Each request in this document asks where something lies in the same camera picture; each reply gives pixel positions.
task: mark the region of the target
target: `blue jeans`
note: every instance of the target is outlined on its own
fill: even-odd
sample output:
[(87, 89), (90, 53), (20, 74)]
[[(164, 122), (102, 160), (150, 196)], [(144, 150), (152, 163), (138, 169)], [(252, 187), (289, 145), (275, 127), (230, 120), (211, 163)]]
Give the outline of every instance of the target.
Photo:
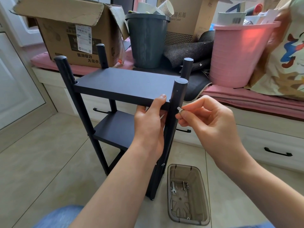
[[(67, 228), (74, 221), (83, 206), (66, 206), (46, 215), (33, 228)], [(243, 226), (240, 228), (274, 228), (270, 222), (256, 226)]]

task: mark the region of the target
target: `hand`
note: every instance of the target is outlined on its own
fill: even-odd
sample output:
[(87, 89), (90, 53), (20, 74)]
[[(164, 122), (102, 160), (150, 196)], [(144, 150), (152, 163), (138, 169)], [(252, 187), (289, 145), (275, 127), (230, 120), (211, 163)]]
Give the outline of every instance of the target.
[(191, 126), (219, 168), (242, 165), (250, 155), (238, 135), (233, 112), (209, 96), (182, 107), (181, 126)]
[(157, 161), (164, 149), (164, 126), (167, 112), (161, 110), (166, 95), (154, 99), (146, 111), (145, 106), (137, 106), (134, 116), (135, 135), (133, 142), (139, 143), (147, 152), (151, 152)]

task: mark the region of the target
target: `black drawer handle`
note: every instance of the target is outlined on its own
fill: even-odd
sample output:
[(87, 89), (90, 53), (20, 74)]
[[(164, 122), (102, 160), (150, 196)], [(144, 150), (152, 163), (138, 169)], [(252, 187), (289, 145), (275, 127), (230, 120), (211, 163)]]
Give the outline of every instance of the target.
[(180, 129), (176, 129), (178, 131), (181, 131), (181, 132), (185, 132), (185, 133), (191, 133), (191, 130), (180, 130)]
[(279, 154), (279, 155), (283, 155), (283, 156), (287, 156), (287, 157), (293, 156), (292, 153), (286, 153), (286, 154), (284, 154), (284, 153), (277, 153), (277, 152), (271, 151), (271, 150), (270, 150), (269, 148), (267, 148), (267, 147), (264, 147), (264, 150), (267, 151), (267, 152), (269, 152), (269, 153), (275, 153), (275, 154)]
[(97, 110), (97, 108), (93, 108), (93, 110), (96, 111), (96, 112), (99, 112), (99, 113), (104, 113), (104, 114), (109, 114), (109, 113), (111, 113), (111, 111), (108, 111), (108, 112), (99, 111), (99, 110)]

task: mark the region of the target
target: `dark gray bucket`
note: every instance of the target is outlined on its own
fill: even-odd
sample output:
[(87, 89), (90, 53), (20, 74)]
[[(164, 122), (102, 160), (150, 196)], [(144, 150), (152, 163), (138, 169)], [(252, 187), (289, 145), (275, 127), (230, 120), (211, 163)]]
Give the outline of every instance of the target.
[(157, 68), (165, 48), (170, 18), (159, 14), (127, 14), (134, 66)]

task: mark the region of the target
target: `white drawer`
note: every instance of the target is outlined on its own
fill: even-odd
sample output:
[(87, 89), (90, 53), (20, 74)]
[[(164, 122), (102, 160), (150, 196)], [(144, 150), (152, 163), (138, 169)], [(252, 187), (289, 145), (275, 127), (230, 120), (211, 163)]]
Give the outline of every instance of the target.
[[(75, 115), (78, 115), (75, 105), (66, 88), (65, 88), (65, 92), (69, 98), (69, 101), (71, 103), (71, 106), (73, 108)], [(109, 103), (108, 99), (95, 97), (95, 96), (91, 96), (91, 95), (86, 95), (86, 94), (81, 94), (81, 96), (82, 96), (83, 102), (85, 104), (85, 107), (88, 111), (90, 119), (100, 122), (107, 115), (104, 113), (94, 111), (93, 110), (94, 108), (97, 108), (97, 110), (104, 111), (104, 112), (111, 111), (111, 107), (110, 107), (110, 103)], [(129, 114), (133, 114), (133, 115), (135, 114), (136, 105), (134, 105), (134, 104), (116, 101), (116, 106), (119, 111), (123, 111), (125, 113), (129, 113)]]
[(179, 131), (179, 130), (175, 131), (174, 141), (185, 143), (188, 145), (202, 147), (202, 144), (199, 141), (199, 138), (197, 137), (192, 127), (190, 126), (181, 127), (179, 124), (177, 124), (176, 128), (183, 131)]
[(304, 139), (240, 125), (238, 131), (254, 159), (304, 171)]

